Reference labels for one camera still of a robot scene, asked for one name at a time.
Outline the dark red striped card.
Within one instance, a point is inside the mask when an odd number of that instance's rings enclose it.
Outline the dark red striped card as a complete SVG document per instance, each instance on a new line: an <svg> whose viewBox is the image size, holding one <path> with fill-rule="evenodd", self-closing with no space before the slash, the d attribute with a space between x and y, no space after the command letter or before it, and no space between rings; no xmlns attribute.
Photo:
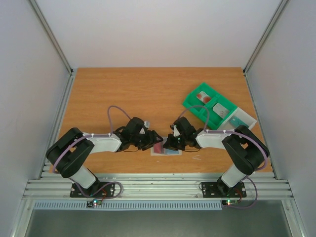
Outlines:
<svg viewBox="0 0 316 237"><path fill-rule="evenodd" d="M163 154L164 153L163 142L155 144L153 146L153 152L155 154Z"/></svg>

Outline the beige card holder wallet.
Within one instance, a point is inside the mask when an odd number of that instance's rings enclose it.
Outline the beige card holder wallet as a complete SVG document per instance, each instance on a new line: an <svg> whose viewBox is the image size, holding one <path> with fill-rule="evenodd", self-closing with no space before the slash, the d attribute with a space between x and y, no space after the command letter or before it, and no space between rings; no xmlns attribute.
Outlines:
<svg viewBox="0 0 316 237"><path fill-rule="evenodd" d="M163 144L166 142L167 140L167 137L163 137ZM177 150L177 151L174 151L174 150L169 150L169 149L164 149L164 153L163 154L155 154L153 152L153 147L151 147L151 156L180 156L182 154L182 151L181 150Z"/></svg>

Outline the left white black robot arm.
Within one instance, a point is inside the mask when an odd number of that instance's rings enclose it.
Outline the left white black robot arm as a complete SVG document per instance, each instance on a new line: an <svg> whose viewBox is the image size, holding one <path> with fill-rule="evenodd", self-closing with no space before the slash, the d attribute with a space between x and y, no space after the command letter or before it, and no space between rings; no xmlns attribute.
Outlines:
<svg viewBox="0 0 316 237"><path fill-rule="evenodd" d="M77 127L71 128L46 151L45 156L53 165L53 172L77 183L87 196L93 197L98 194L100 185L84 166L90 154L124 152L130 146L145 151L162 141L156 131L149 130L148 122L133 117L126 126L107 134L89 134Z"/></svg>

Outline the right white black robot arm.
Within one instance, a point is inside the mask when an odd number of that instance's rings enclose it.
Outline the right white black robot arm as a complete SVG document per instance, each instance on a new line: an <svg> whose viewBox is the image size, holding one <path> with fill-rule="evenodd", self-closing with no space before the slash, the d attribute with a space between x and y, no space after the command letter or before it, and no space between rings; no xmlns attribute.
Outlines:
<svg viewBox="0 0 316 237"><path fill-rule="evenodd" d="M240 181L263 169L270 155L268 148L245 125L233 130L196 130L185 117L180 117L170 127L172 133L163 144L166 149L184 151L189 146L226 150L233 164L216 181L215 191L220 197L230 195Z"/></svg>

